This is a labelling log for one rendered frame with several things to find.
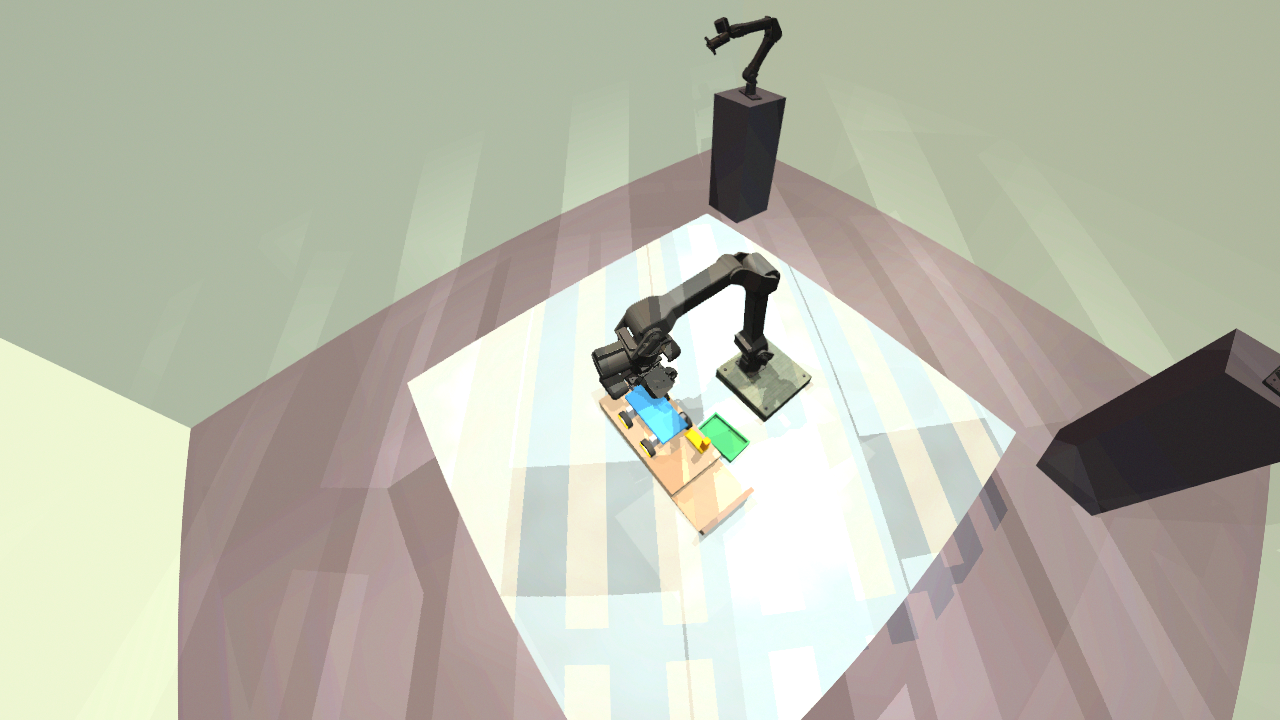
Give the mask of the yellow wedge with orange handle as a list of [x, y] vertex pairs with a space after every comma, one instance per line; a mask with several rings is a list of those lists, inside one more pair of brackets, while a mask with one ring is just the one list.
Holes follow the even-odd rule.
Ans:
[[685, 436], [685, 437], [686, 437], [686, 438], [689, 439], [689, 442], [690, 442], [690, 443], [691, 443], [691, 445], [692, 445], [692, 446], [694, 446], [695, 448], [698, 448], [698, 451], [699, 451], [700, 454], [705, 452], [705, 451], [707, 451], [707, 448], [709, 448], [709, 447], [710, 447], [710, 446], [709, 446], [709, 445], [710, 445], [710, 439], [709, 439], [708, 437], [707, 437], [705, 439], [701, 439], [701, 437], [700, 437], [700, 436], [699, 436], [699, 434], [698, 434], [698, 433], [696, 433], [695, 430], [692, 430], [691, 428], [690, 428], [689, 430], [686, 430], [686, 432], [684, 433], [684, 436]]

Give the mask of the green tray floor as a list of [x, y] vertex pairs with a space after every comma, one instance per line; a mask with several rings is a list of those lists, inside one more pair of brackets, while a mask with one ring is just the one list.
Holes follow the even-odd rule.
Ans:
[[746, 445], [736, 433], [733, 433], [733, 430], [724, 427], [724, 423], [717, 416], [701, 428], [701, 433], [714, 442], [716, 446], [718, 446], [730, 457]]

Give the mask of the tan wooden ramp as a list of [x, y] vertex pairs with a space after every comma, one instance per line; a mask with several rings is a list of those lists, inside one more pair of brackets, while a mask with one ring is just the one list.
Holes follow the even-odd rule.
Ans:
[[[628, 386], [628, 383], [626, 382]], [[634, 388], [628, 386], [628, 395]], [[748, 498], [755, 489], [745, 489], [731, 471], [721, 462], [721, 454], [714, 445], [709, 445], [705, 452], [700, 454], [684, 436], [686, 429], [669, 439], [666, 445], [657, 445], [657, 455], [648, 457], [640, 441], [654, 434], [650, 428], [637, 415], [632, 419], [634, 427], [625, 428], [620, 421], [618, 413], [625, 411], [630, 404], [623, 395], [618, 400], [612, 400], [611, 395], [600, 398], [602, 413], [609, 419], [612, 425], [620, 432], [634, 454], [644, 462], [646, 469], [660, 483], [662, 489], [675, 501], [684, 516], [691, 521], [694, 528], [707, 534], [727, 514], [732, 512], [744, 498]], [[625, 411], [626, 413], [626, 411]]]

